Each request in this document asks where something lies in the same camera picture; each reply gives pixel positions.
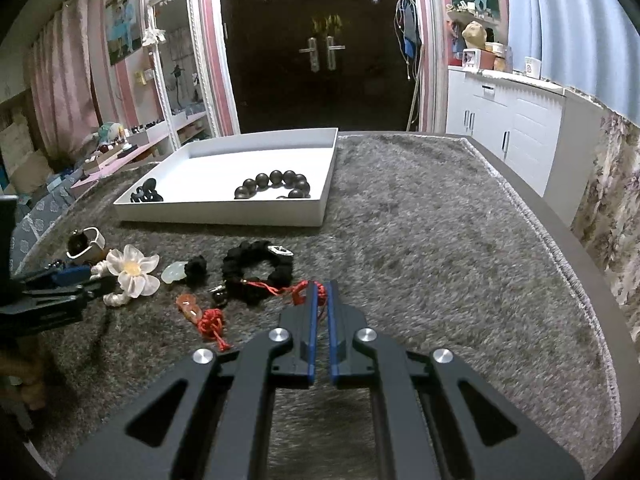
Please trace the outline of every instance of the gray fur tablecloth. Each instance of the gray fur tablecloth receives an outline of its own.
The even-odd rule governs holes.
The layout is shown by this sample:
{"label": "gray fur tablecloth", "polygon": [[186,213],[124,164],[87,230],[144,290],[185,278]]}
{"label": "gray fur tablecloth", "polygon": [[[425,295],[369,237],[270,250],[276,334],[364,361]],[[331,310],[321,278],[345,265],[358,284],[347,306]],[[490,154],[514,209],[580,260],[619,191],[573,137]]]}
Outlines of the gray fur tablecloth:
{"label": "gray fur tablecloth", "polygon": [[[372,134],[338,146],[322,228],[120,222],[111,204],[144,167],[89,190],[41,238],[26,268],[62,256],[74,229],[96,226],[109,247],[158,253],[156,276],[202,254],[214,286],[230,248],[272,240],[294,252],[295,281],[336,278],[371,326],[415,351],[453,349],[593,476],[620,437],[615,377],[588,298],[544,228],[465,140]],[[49,403],[32,441],[53,469],[113,410],[203,346],[174,304],[187,290],[163,283],[119,310],[94,301],[82,323],[44,334]],[[209,306],[205,290],[196,295]],[[241,347],[274,326],[282,305],[232,302],[226,339]],[[332,389],[326,326],[319,330],[316,386],[276,396],[270,477],[376,478],[368,395]]]}

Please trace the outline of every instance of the yellow flower center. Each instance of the yellow flower center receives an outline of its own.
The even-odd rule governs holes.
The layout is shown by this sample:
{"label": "yellow flower center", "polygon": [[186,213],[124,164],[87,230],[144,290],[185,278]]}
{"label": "yellow flower center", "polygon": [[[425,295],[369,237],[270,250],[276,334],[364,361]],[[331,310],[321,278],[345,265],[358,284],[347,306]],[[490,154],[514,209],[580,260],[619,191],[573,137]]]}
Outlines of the yellow flower center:
{"label": "yellow flower center", "polygon": [[139,276],[141,272],[140,266],[136,262],[124,262],[122,270],[124,270],[129,276]]}

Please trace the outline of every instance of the white mirror frame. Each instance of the white mirror frame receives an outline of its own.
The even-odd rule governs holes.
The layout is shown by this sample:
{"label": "white mirror frame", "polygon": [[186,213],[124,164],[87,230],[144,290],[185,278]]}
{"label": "white mirror frame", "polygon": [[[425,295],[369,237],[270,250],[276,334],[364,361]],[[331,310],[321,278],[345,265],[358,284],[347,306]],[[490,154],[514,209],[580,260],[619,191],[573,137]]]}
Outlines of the white mirror frame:
{"label": "white mirror frame", "polygon": [[[162,0],[149,1],[146,12],[150,28],[157,28],[154,6],[161,1]],[[200,90],[202,92],[202,99],[204,101],[207,119],[209,120],[209,127],[213,136],[219,137],[220,132],[218,131],[218,128],[216,126],[218,122],[216,120],[216,111],[213,105],[213,92],[210,85],[209,69],[207,67],[206,57],[204,54],[204,40],[202,39],[202,20],[200,19],[200,6],[198,4],[198,0],[187,0],[187,10],[189,13],[193,53],[196,60],[198,77],[200,78]],[[150,50],[154,58],[154,76],[156,79],[156,89],[158,90],[160,106],[162,108],[162,113],[169,129],[169,142],[172,151],[176,151],[180,148],[180,139],[178,137],[178,132],[174,126],[171,105],[169,103],[169,95],[167,94],[166,87],[164,86],[164,74],[162,73],[162,62],[160,61],[160,51],[158,49],[158,44],[154,44],[153,47],[150,48]]]}

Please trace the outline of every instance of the white cup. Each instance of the white cup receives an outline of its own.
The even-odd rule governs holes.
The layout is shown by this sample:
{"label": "white cup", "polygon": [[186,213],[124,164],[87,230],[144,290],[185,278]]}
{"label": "white cup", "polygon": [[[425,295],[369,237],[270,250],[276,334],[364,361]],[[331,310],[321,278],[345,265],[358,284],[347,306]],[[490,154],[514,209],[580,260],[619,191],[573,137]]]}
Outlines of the white cup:
{"label": "white cup", "polygon": [[524,70],[528,77],[533,79],[540,79],[540,69],[542,67],[542,61],[535,57],[525,57]]}

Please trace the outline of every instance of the red cord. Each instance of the red cord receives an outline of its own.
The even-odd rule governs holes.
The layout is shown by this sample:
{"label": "red cord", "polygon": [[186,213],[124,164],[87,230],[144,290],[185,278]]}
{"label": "red cord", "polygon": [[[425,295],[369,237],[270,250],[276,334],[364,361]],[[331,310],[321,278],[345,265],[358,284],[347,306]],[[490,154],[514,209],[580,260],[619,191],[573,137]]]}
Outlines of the red cord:
{"label": "red cord", "polygon": [[[318,318],[321,318],[324,315],[324,306],[326,305],[326,289],[324,285],[320,282],[313,282],[316,284],[318,288],[318,306],[322,307],[320,312],[318,312]],[[294,286],[280,288],[277,289],[271,285],[267,285],[263,282],[246,282],[247,285],[259,286],[260,288],[266,288],[271,294],[274,296],[284,296],[285,294],[291,294],[291,299],[294,305],[300,305],[305,303],[306,297],[301,296],[300,292],[306,289],[306,286],[309,284],[309,280],[302,280],[300,283]]]}
{"label": "red cord", "polygon": [[222,339],[223,314],[219,308],[210,308],[202,314],[202,319],[198,322],[198,332],[204,337],[215,339],[218,349],[221,352],[229,350],[232,346]]}

